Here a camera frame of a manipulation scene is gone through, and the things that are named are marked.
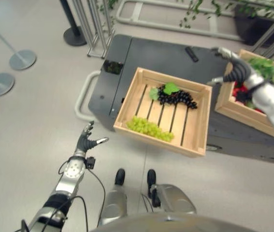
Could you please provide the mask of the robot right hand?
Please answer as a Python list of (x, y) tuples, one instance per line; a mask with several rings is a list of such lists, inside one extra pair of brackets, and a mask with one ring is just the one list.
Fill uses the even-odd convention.
[(264, 78), (236, 53), (224, 47), (213, 47), (211, 51), (214, 52), (216, 56), (230, 62), (232, 68), (227, 74), (213, 78), (207, 82), (207, 85), (214, 86), (217, 83), (223, 82), (243, 82), (249, 90), (253, 90), (265, 84)]

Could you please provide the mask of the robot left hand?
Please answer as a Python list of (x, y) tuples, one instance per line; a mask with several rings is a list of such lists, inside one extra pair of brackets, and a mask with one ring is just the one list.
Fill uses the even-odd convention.
[(85, 158), (88, 150), (109, 141), (108, 137), (103, 137), (97, 140), (90, 139), (89, 137), (91, 136), (91, 131), (93, 129), (93, 126), (94, 126), (94, 121), (92, 120), (83, 128), (78, 138), (73, 156)]

